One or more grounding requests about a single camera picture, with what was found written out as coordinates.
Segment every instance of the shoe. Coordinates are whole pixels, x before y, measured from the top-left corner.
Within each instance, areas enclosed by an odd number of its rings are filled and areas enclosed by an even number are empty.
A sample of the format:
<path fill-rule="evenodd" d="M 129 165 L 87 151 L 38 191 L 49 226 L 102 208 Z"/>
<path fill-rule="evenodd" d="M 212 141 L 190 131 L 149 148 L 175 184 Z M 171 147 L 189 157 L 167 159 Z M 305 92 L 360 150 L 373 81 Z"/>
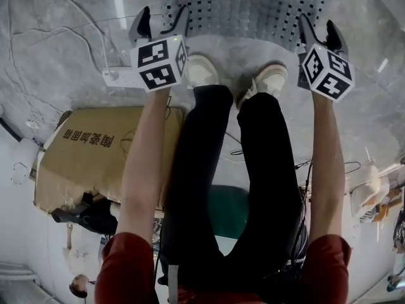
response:
<path fill-rule="evenodd" d="M 185 76 L 190 82 L 189 89 L 220 84 L 214 64 L 202 55 L 191 55 L 186 64 Z"/>
<path fill-rule="evenodd" d="M 252 98 L 259 92 L 267 92 L 277 98 L 287 81 L 288 75 L 287 68 L 281 64 L 266 67 L 256 78 L 252 78 L 252 86 L 237 103 L 238 109 L 245 100 Z"/>

